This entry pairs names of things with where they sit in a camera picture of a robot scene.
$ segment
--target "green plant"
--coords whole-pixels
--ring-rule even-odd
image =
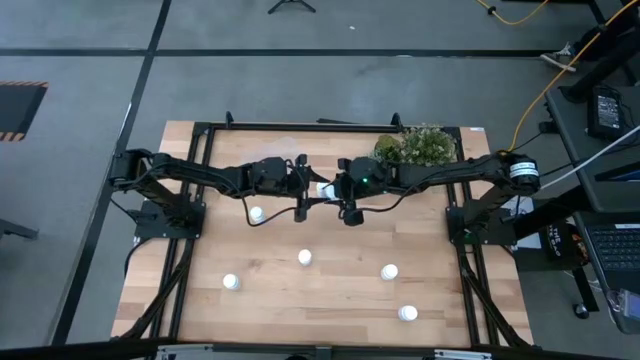
[[[380,135],[369,157],[378,161],[400,162],[400,151],[401,144],[398,139],[391,135]]]
[[[402,133],[402,162],[432,166],[451,162],[455,139],[439,126],[411,128]]]
[[[455,139],[440,127],[428,125],[405,130],[401,140],[390,135],[380,136],[370,157],[431,166],[451,162],[454,154]]]

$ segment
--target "black mount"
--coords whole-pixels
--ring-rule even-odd
[[[171,226],[163,209],[157,204],[145,200],[140,211],[128,212],[136,219],[135,236],[140,238],[164,238],[164,239],[197,239],[202,234],[202,224],[206,204],[199,201],[189,203],[193,222],[185,226]]]
[[[448,207],[445,209],[447,217],[447,229],[449,234],[455,234],[450,238],[454,245],[506,245],[517,243],[513,226],[508,224],[511,212],[507,209],[495,210],[488,221],[475,231],[468,229],[464,221],[464,208]]]
[[[269,9],[269,11],[267,11],[267,14],[269,15],[273,14],[280,7],[280,5],[285,3],[299,3],[302,6],[306,7],[312,13],[316,12],[316,9],[313,6],[307,4],[304,0],[280,0],[271,9]]]

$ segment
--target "wooden tabletop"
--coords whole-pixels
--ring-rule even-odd
[[[186,158],[193,122],[169,121],[161,152]],[[465,155],[488,152],[484,131],[461,128]],[[216,131],[211,166],[225,167],[266,156],[308,154],[308,163],[332,179],[339,157],[368,154],[376,134]],[[167,181],[172,190],[179,183]],[[472,183],[474,197],[490,184]],[[315,186],[310,196],[315,194]],[[397,197],[383,195],[358,205],[384,207]],[[365,213],[365,223],[347,227],[335,206],[316,206],[308,220],[295,223],[287,213],[264,226],[247,226],[240,201],[206,190],[206,220],[196,242],[179,339],[198,342],[332,344],[375,346],[469,346],[455,250],[448,242],[445,187],[407,197],[395,210]],[[266,215],[293,200],[250,197],[249,206]],[[157,292],[167,240],[151,240],[131,259],[113,326],[128,330]],[[313,263],[302,267],[297,255],[310,249]],[[513,259],[500,247],[484,246],[494,301],[518,333],[531,341],[529,322]],[[380,270],[396,264],[399,275],[383,281]],[[227,273],[240,277],[241,289],[222,286]],[[486,342],[482,307],[476,301],[481,337]],[[168,300],[161,334],[173,307]],[[413,305],[418,320],[402,322],[398,308]]]

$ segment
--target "cable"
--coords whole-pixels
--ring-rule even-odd
[[[539,132],[536,136],[532,137],[531,139],[527,140],[524,142],[524,144],[518,146],[517,148],[513,149],[512,151],[516,151],[518,149],[522,149],[523,147],[525,147],[526,145],[528,145],[530,142],[532,142],[533,140],[537,139],[538,136],[542,135],[541,132]]]
[[[147,243],[147,240],[149,239],[140,239],[140,241],[133,247],[131,248],[131,250],[129,250],[129,253],[127,254],[127,258],[124,261],[124,276],[127,276],[127,272],[129,271],[129,261],[131,260],[131,256],[133,255],[134,252],[136,252],[136,250],[138,250],[138,248],[144,244]]]
[[[616,150],[609,151],[608,153],[603,154],[602,156],[607,156],[607,155],[611,155],[611,154],[619,153],[619,152],[621,152],[621,151],[625,151],[625,150],[631,149],[631,148],[633,148],[633,147],[640,146],[640,143],[636,143],[636,144],[622,144],[622,145],[619,145],[619,146],[626,146],[626,147],[623,147],[623,148],[620,148],[620,149],[616,149]],[[583,162],[583,161],[585,161],[585,160],[586,160],[586,159],[580,159],[580,160],[577,160],[577,161],[572,161],[572,162],[566,163],[566,164],[564,164],[564,165],[562,165],[562,166],[558,166],[557,168],[555,168],[555,169],[553,169],[553,170],[549,170],[549,171],[547,171],[546,173],[544,173],[544,174],[540,175],[540,177],[541,177],[541,178],[543,178],[543,177],[545,177],[545,176],[549,176],[549,175],[551,175],[551,174],[553,174],[553,173],[556,173],[556,172],[558,172],[558,171],[560,171],[560,170],[562,170],[562,169],[564,169],[564,168],[566,168],[566,167],[568,167],[568,166],[571,166],[571,165],[578,165],[578,164],[580,164],[581,162]]]
[[[296,210],[297,209],[295,206],[288,207],[286,209],[282,209],[282,210],[278,211],[277,213],[271,215],[270,217],[268,217],[267,219],[265,219],[262,222],[259,222],[257,224],[252,224],[251,220],[249,219],[249,208],[247,206],[247,202],[244,200],[244,197],[241,197],[240,200],[242,200],[242,205],[244,205],[244,215],[245,215],[245,218],[247,219],[247,224],[249,224],[249,226],[251,226],[251,227],[262,226],[262,225],[268,223],[269,221],[277,218],[278,216],[286,213],[287,211],[291,211],[291,210]]]
[[[529,15],[525,16],[524,18],[515,21],[515,22],[511,22],[511,21],[507,21],[505,19],[502,18],[502,16],[498,15],[498,12],[496,11],[495,6],[489,6],[487,5],[487,3],[485,3],[482,0],[476,0],[476,2],[478,2],[479,4],[481,4],[482,6],[484,6],[485,9],[489,10],[489,13],[491,15],[494,15],[498,20],[500,20],[500,22],[502,22],[505,25],[509,25],[509,26],[514,26],[514,25],[520,25],[523,22],[529,20],[530,17],[532,17],[533,15],[535,15],[540,9],[542,9],[545,5],[547,5],[547,3],[549,2],[549,0],[544,0],[542,2],[542,4],[538,5],[537,8],[535,8]]]
[[[563,273],[565,273],[566,275],[572,277],[573,279],[575,279],[575,277],[573,276],[573,274],[569,273],[568,271],[563,271]],[[602,292],[602,289],[598,286],[596,286],[595,284],[600,285],[600,282],[598,280],[589,280],[587,279],[587,282],[589,283],[589,287],[591,287],[593,290],[597,291],[597,292]]]
[[[142,175],[138,176],[135,180],[133,180],[133,182],[131,184],[129,184],[125,189],[122,189],[122,191],[129,191],[129,190],[133,189],[133,187],[135,185],[138,185],[142,180],[144,180],[144,178],[149,176],[149,174],[151,174],[151,172],[153,170],[159,169],[159,168],[167,166],[167,165],[169,165],[169,164],[168,163],[164,163],[164,164],[160,164],[160,165],[152,165]]]
[[[298,179],[300,179],[300,184],[304,187],[304,179],[302,178],[302,175],[300,174],[300,171],[298,171],[298,168],[295,167],[295,165],[293,165],[293,161],[291,161],[291,159],[287,159],[284,162],[290,164],[289,168],[291,170],[295,171],[296,174],[298,174]],[[304,199],[305,200],[309,199],[309,188],[308,187],[304,188]]]
[[[638,130],[640,130],[640,126],[635,127],[633,130],[631,130],[630,132],[626,133],[623,137],[621,137],[620,139],[612,142],[611,144],[609,144],[609,146],[607,146],[606,148],[600,150],[598,153],[596,153],[595,155],[593,155],[591,158],[589,158],[589,160],[583,162],[582,164],[580,164],[580,166],[574,168],[573,170],[569,171],[568,173],[560,176],[559,178],[553,180],[550,183],[545,184],[544,186],[542,186],[540,188],[540,190],[544,190],[564,179],[566,179],[567,177],[573,175],[576,171],[582,169],[583,167],[589,165],[593,160],[597,159],[598,157],[600,157],[600,155],[604,154],[605,152],[609,151],[609,149],[613,148],[614,146],[618,145],[618,143],[620,143],[621,141],[623,141],[624,139],[628,138],[629,136],[635,134]]]
[[[123,213],[127,214],[128,217],[131,218],[131,220],[133,220],[134,223],[138,223],[138,220],[136,220],[136,218],[133,217],[133,215],[129,214],[129,212],[127,210],[125,210],[125,208],[123,208],[122,206],[120,206],[120,204],[118,204],[115,200],[113,200],[113,198],[110,198],[109,200],[111,200],[111,203],[113,205],[115,205],[118,209],[120,209],[120,211],[122,211]]]
[[[512,258],[515,259],[515,255],[513,255],[513,251],[509,250],[507,245],[500,245],[500,247],[502,248],[502,250],[504,250],[507,254],[509,254]]]
[[[615,15],[613,15],[605,24],[605,26],[609,26],[618,16],[620,16],[625,10],[627,10],[629,7],[631,7],[632,5],[634,5],[635,3],[637,3],[638,0],[631,0],[631,2],[629,2],[627,5],[625,5],[622,9],[618,10],[617,13],[615,13]],[[569,65],[567,65],[565,68],[562,69],[562,71],[560,71],[558,73],[558,75],[556,75],[553,80],[551,80],[551,82],[549,83],[549,85],[547,85],[544,90],[542,90],[542,92],[540,93],[540,95],[538,95],[533,102],[531,103],[531,105],[529,105],[529,107],[527,108],[527,110],[524,112],[524,114],[522,114],[522,117],[520,118],[520,121],[518,122],[518,125],[516,126],[516,130],[513,133],[513,140],[511,140],[511,145],[509,146],[509,149],[507,149],[507,152],[511,152],[513,151],[513,149],[516,147],[516,142],[518,140],[518,134],[520,133],[520,128],[522,127],[522,124],[524,124],[525,119],[527,118],[527,116],[529,116],[529,113],[531,112],[531,110],[533,109],[533,107],[538,103],[538,101],[540,101],[540,99],[542,99],[542,97],[544,96],[544,94],[549,91],[549,89],[551,89],[551,87],[558,81],[558,79],[560,79],[560,77],[562,75],[564,75],[565,72],[567,72],[567,69],[570,68],[573,64],[576,63],[576,61],[578,61],[578,59],[580,59],[580,57],[582,56],[582,54],[584,54],[585,51],[587,51],[589,49],[589,47],[591,47],[591,45],[600,38],[600,33],[597,33],[593,36],[593,38],[591,38],[591,40],[587,43],[587,45],[585,45],[582,50],[580,50],[580,52],[569,62]]]
[[[518,219],[518,216],[520,215],[520,195],[518,195],[518,200],[516,200],[516,213],[514,215],[514,221],[516,219]]]

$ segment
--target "concrete floor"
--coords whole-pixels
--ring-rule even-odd
[[[285,5],[268,16],[275,1],[173,0],[160,48],[552,49],[594,25],[584,5],[549,5],[530,24],[513,28],[498,24],[473,0],[309,1],[317,14]],[[0,0],[0,48],[146,48],[161,3]],[[606,15],[616,8],[601,3]],[[510,19],[535,7],[499,5]],[[41,230],[36,242],[2,239],[0,348],[49,341],[141,63],[140,57],[0,56],[0,79],[51,84],[27,138],[0,143],[0,217]],[[375,124],[399,112],[406,124],[485,127],[496,150],[508,145],[521,113],[555,74],[537,59],[522,58],[156,58],[129,147],[157,149],[167,120],[217,121],[225,111],[237,121],[324,117]],[[538,106],[521,141],[546,119]],[[542,171],[568,160],[556,136],[541,136],[525,149]],[[85,169],[81,177],[70,172],[77,164]],[[139,203],[134,195],[116,199],[128,207]],[[111,208],[70,342],[108,339],[132,233],[130,220]],[[521,280],[538,345],[638,358],[637,337],[617,332],[606,312],[587,321],[573,317],[570,305],[578,293],[571,278],[523,273]]]

